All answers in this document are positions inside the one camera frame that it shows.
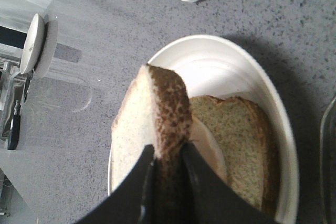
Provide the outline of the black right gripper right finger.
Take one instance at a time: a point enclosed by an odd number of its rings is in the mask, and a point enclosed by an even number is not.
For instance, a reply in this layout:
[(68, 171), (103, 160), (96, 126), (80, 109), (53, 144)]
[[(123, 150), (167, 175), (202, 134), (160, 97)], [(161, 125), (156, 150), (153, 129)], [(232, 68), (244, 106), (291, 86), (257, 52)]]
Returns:
[(181, 149), (184, 223), (276, 223), (245, 202), (210, 168), (192, 143)]

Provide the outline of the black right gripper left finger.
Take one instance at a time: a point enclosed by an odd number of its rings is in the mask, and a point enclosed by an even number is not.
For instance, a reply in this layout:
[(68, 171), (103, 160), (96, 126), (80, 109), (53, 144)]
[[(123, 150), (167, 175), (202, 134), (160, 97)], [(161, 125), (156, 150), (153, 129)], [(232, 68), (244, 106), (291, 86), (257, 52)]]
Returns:
[(117, 189), (77, 223), (154, 223), (154, 147), (146, 145)]

